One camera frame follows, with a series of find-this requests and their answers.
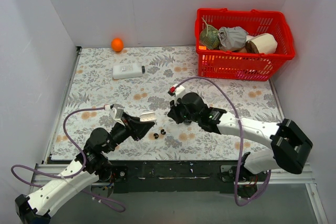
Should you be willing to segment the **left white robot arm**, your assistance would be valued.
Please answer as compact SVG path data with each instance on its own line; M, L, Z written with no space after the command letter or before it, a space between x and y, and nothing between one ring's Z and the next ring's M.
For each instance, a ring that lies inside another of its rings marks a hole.
M60 207L89 185L97 181L114 182L118 173L106 154L128 138L141 140L156 122L153 112L139 117L122 113L112 118L116 123L111 131L101 127L94 129L84 148L62 172L52 175L51 180L35 192L15 199L16 213L22 223L49 223Z

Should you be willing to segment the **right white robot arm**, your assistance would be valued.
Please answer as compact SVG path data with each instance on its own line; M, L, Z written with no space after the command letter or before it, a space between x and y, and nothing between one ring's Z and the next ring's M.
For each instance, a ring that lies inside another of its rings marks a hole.
M272 169L283 169L291 174L301 174L313 143L292 120L281 123L238 119L226 110L208 107L195 92L172 94L169 118L177 124L185 121L197 123L209 133L242 136L246 140L266 147L257 153L247 152L241 164L231 168L238 173L239 181L251 180L255 175Z

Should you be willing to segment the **white earbud charging case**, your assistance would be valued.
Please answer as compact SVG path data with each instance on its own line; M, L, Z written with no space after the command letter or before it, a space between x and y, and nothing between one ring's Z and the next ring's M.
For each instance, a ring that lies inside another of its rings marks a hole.
M140 122L156 122L156 115L155 112L145 112L142 113L140 116Z

